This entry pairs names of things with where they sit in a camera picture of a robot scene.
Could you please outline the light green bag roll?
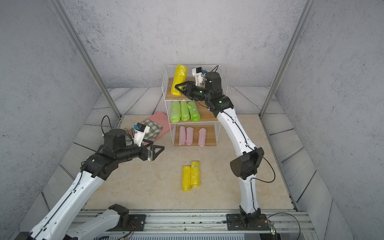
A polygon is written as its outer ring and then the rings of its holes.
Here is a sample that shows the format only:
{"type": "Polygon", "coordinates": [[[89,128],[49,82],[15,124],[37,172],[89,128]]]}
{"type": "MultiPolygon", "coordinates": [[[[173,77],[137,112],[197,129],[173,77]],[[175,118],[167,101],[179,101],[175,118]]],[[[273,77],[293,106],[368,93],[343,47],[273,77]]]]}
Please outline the light green bag roll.
{"type": "Polygon", "coordinates": [[[174,101],[171,103],[170,121],[171,123],[178,123],[181,120],[181,105],[180,102],[174,101]]]}

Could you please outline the yellow bag roll labelled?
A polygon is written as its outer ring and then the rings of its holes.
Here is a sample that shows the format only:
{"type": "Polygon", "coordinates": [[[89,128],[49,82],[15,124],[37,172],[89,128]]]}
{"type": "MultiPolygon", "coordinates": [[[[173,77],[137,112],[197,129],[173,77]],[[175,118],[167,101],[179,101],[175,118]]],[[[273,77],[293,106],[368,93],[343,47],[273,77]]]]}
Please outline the yellow bag roll labelled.
{"type": "Polygon", "coordinates": [[[191,187],[196,188],[200,186],[200,164],[199,162],[191,163],[191,187]]]}

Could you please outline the bright green bag roll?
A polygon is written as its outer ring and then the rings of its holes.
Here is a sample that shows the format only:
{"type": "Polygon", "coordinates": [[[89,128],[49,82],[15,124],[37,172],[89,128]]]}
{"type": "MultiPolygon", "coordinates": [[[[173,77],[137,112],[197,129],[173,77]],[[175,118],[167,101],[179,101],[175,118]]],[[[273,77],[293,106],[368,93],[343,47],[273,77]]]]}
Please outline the bright green bag roll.
{"type": "Polygon", "coordinates": [[[198,111],[197,105],[195,102],[188,102],[190,119],[192,122],[198,122],[201,119],[200,113],[198,111]]]}

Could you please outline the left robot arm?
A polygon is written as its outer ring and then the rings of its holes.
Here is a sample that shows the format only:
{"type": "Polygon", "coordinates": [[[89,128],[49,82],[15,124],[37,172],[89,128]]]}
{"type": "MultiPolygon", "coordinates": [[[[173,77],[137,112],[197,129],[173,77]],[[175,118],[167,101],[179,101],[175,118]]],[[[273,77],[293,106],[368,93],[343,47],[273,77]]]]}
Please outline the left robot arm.
{"type": "Polygon", "coordinates": [[[110,206],[92,220],[71,228],[82,207],[120,163],[139,158],[153,161],[164,151],[144,139],[144,132],[131,136],[124,129],[113,129],[103,135],[104,143],[82,163],[81,171],[50,212],[29,232],[20,232],[17,240],[92,240],[102,233],[121,228],[133,232],[129,210],[119,204],[110,206]]]}

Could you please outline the pink bag roll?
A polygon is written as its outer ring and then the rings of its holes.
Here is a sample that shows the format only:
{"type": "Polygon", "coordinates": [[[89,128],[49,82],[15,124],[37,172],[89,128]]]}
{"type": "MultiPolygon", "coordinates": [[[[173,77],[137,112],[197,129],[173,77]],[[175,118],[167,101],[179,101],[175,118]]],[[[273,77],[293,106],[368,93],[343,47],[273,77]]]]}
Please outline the pink bag roll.
{"type": "Polygon", "coordinates": [[[186,145],[191,146],[194,142],[194,128],[186,128],[186,145]]]}
{"type": "Polygon", "coordinates": [[[183,146],[186,144],[186,128],[184,126],[180,126],[179,128],[179,146],[183,146]]]}
{"type": "Polygon", "coordinates": [[[207,130],[205,128],[201,128],[199,130],[198,146],[204,147],[206,145],[206,137],[207,137],[207,130]]]}

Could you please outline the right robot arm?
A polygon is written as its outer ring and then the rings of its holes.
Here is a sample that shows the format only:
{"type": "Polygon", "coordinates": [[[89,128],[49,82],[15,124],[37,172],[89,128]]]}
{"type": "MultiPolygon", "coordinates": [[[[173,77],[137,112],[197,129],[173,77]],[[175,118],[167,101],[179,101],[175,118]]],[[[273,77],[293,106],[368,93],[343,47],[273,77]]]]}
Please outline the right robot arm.
{"type": "Polygon", "coordinates": [[[241,204],[238,222],[246,230],[256,229],[259,224],[268,224],[257,201],[256,174],[265,160],[263,148],[258,148],[242,127],[234,105],[223,93],[222,79],[219,73],[208,72],[204,87],[193,81],[175,85],[175,89],[194,102],[203,102],[226,130],[236,152],[236,159],[230,162],[234,175],[239,179],[241,204]]]}

